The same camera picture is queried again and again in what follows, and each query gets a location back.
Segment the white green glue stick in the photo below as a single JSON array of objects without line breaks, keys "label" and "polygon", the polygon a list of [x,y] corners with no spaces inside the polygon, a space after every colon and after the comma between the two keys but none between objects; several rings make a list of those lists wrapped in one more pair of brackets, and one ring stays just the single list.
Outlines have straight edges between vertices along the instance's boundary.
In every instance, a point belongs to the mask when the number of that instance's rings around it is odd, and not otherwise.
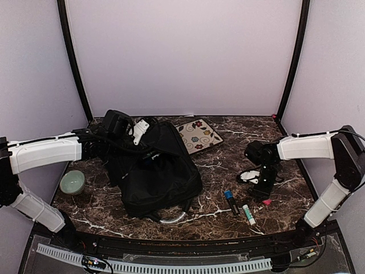
[{"label": "white green glue stick", "polygon": [[255,218],[253,217],[253,215],[252,215],[252,213],[251,213],[251,210],[250,210],[249,206],[248,206],[247,204],[244,204],[244,205],[242,206],[242,209],[243,209],[243,211],[244,211],[244,213],[245,213],[245,215],[246,215],[246,217],[247,217],[247,219],[248,219],[249,224],[250,224],[250,225],[256,225],[256,220],[255,220]]}]

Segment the black student bag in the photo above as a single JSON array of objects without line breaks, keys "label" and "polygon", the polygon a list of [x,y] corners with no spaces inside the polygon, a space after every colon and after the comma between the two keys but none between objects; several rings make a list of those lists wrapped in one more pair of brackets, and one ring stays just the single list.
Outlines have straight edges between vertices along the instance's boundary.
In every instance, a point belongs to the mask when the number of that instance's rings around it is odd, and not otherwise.
[{"label": "black student bag", "polygon": [[108,155],[104,166],[130,217],[175,223],[202,191],[202,180],[175,126],[160,122],[143,135],[148,152]]}]

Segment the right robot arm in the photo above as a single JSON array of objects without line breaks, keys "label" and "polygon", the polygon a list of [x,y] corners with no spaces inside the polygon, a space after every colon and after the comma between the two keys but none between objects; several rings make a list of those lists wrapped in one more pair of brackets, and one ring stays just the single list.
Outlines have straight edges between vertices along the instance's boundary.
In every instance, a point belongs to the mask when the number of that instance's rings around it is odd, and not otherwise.
[{"label": "right robot arm", "polygon": [[255,165],[242,171],[240,183],[251,183],[251,196],[266,200],[277,181],[282,163],[302,162],[319,195],[297,223],[291,243],[304,247],[313,238],[313,229],[364,185],[364,137],[350,125],[310,134],[292,134],[278,139],[250,142],[245,157]]}]

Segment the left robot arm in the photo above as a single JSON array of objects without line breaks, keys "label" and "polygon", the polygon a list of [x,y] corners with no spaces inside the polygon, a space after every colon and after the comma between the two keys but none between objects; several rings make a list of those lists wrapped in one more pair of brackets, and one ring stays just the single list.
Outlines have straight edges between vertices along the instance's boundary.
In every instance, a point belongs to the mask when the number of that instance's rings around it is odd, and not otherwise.
[{"label": "left robot arm", "polygon": [[68,249],[80,245],[80,235],[71,227],[67,215],[46,203],[30,191],[19,174],[38,167],[63,162],[78,162],[112,153],[142,154],[149,150],[140,143],[145,130],[134,128],[120,141],[92,132],[88,128],[73,130],[58,136],[28,141],[8,141],[1,138],[1,206],[11,207],[49,231]]}]

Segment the blue-capped black highlighter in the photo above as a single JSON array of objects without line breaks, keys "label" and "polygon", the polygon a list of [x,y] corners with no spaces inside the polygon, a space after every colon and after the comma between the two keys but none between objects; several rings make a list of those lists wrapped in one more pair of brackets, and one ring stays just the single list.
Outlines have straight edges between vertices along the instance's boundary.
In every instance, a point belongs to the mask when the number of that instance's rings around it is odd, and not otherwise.
[{"label": "blue-capped black highlighter", "polygon": [[225,199],[233,213],[234,216],[240,215],[239,207],[237,206],[237,203],[233,197],[233,194],[230,190],[227,190],[224,192]]}]

